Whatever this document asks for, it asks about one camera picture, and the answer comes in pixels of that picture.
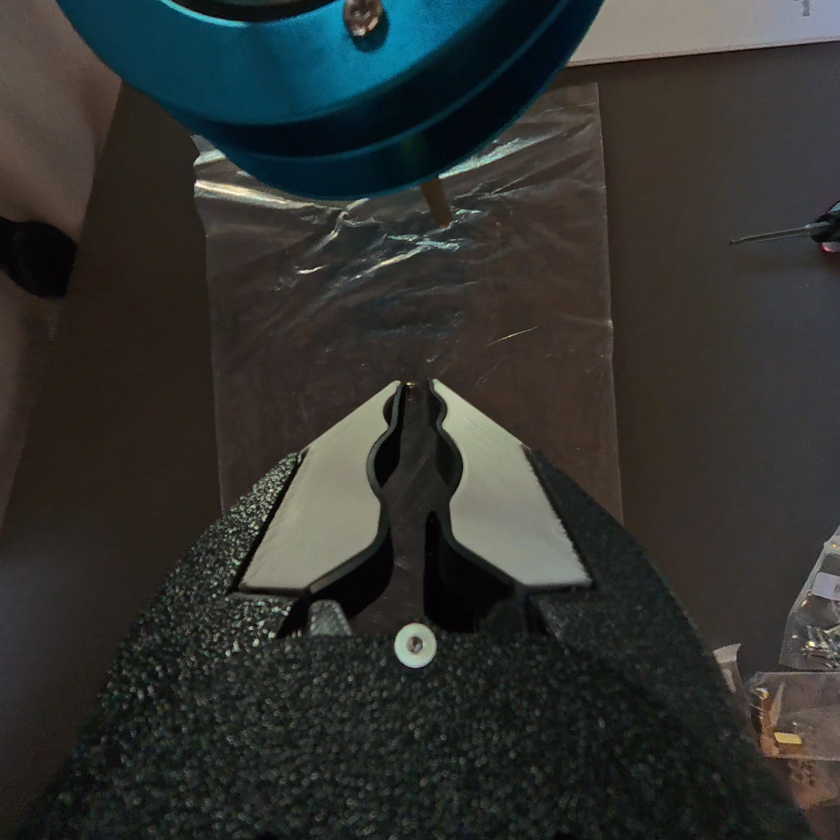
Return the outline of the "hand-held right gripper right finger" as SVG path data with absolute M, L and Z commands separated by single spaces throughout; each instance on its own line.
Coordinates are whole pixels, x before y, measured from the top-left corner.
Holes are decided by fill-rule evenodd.
M 520 592 L 590 588 L 531 449 L 442 381 L 429 380 L 428 390 L 445 487 L 438 516 L 449 544 Z

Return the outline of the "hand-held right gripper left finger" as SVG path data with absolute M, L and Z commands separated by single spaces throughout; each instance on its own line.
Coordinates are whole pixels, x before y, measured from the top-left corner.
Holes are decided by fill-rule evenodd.
M 390 531 L 384 486 L 400 462 L 404 391 L 389 383 L 302 451 L 240 592 L 317 594 L 380 550 Z

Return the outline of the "red electric screwdriver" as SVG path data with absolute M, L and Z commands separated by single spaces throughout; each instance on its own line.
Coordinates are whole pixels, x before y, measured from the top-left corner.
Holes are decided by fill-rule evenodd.
M 829 255 L 839 254 L 839 202 L 808 224 L 734 238 L 729 241 L 729 244 L 730 246 L 750 245 L 783 238 L 808 238 L 822 252 Z

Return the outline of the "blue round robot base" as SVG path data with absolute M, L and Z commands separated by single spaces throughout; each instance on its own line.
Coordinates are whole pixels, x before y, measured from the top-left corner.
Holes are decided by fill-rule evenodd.
M 599 1 L 63 1 L 117 75 L 282 192 L 433 180 L 567 65 Z

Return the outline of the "grey desk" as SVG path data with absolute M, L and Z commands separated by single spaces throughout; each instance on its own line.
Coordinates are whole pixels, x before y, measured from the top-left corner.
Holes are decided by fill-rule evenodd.
M 732 237 L 838 200 L 838 44 L 567 70 L 599 88 L 623 512 L 710 646 L 774 669 L 838 524 L 838 257 Z M 186 131 L 123 89 L 2 530 L 2 838 L 143 601 L 220 515 Z

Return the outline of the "large clear plastic bag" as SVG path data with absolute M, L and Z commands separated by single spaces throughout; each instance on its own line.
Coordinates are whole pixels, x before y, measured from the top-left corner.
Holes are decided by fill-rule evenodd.
M 417 188 L 289 196 L 202 146 L 223 509 L 388 382 L 435 378 L 622 518 L 594 82 L 443 175 L 445 228 Z

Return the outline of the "pile of labelled screw bags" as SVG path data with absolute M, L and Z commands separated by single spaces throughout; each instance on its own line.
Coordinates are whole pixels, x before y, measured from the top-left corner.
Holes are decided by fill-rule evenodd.
M 740 718 L 772 760 L 839 761 L 839 530 L 824 542 L 784 626 L 780 670 L 743 680 L 740 645 L 715 651 Z

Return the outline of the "white instruction booklet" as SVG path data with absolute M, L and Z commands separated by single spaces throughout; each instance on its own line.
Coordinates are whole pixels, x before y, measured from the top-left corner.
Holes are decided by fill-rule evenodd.
M 838 1 L 607 1 L 571 67 L 839 40 Z

